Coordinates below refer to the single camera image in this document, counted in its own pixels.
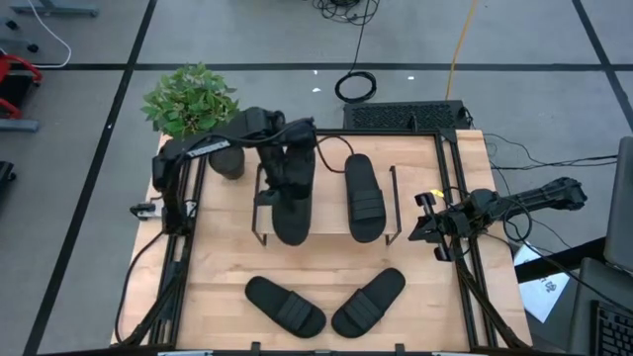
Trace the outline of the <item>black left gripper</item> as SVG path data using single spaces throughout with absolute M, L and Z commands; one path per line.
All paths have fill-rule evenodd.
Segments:
M 312 146 L 263 146 L 257 153 L 268 184 L 257 194 L 258 204 L 290 204 L 312 196 L 316 167 Z

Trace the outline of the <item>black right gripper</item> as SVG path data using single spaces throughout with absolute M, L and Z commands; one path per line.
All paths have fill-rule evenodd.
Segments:
M 436 244 L 434 254 L 439 261 L 454 261 L 462 257 L 464 253 L 456 251 L 457 245 L 461 244 L 462 238 L 468 238 L 473 233 L 466 214 L 456 208 L 436 213 L 433 210 L 435 196 L 430 192 L 418 194 L 414 199 L 422 207 L 424 215 L 417 218 L 407 239 Z

